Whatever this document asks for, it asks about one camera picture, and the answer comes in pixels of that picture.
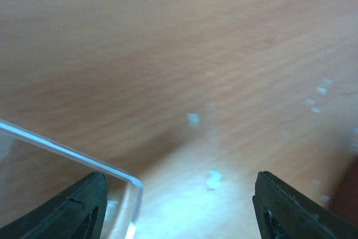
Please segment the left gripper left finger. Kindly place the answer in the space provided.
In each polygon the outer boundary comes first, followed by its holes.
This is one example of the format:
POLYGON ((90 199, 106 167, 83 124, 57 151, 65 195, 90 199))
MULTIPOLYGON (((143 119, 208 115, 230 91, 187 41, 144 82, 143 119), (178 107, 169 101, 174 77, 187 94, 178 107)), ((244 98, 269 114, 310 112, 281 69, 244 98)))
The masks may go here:
POLYGON ((1 228, 1 238, 100 238, 107 182, 91 172, 61 193, 1 228))

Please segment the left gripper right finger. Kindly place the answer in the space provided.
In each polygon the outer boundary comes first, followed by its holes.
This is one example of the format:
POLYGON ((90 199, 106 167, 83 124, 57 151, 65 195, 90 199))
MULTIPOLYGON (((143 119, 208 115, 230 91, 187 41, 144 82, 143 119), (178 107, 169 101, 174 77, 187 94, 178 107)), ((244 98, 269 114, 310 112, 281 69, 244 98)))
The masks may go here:
POLYGON ((268 171, 252 197, 261 238, 357 238, 357 226, 327 211, 268 171))

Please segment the clear plastic metronome cover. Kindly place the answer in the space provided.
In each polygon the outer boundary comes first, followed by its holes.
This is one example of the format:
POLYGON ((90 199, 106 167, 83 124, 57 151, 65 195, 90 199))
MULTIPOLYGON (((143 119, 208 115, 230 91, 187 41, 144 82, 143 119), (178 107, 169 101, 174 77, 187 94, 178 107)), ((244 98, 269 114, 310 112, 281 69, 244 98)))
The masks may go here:
POLYGON ((17 125, 1 121, 1 228, 91 172, 107 182, 100 238, 133 238, 142 182, 127 172, 17 125))

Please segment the brown wooden metronome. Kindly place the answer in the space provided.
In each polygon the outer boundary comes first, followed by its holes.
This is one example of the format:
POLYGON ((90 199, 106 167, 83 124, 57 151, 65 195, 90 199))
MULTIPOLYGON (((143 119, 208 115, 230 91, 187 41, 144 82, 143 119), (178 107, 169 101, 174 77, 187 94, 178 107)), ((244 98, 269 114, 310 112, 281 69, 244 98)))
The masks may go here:
POLYGON ((330 202, 329 210, 357 226, 357 157, 340 182, 330 202))

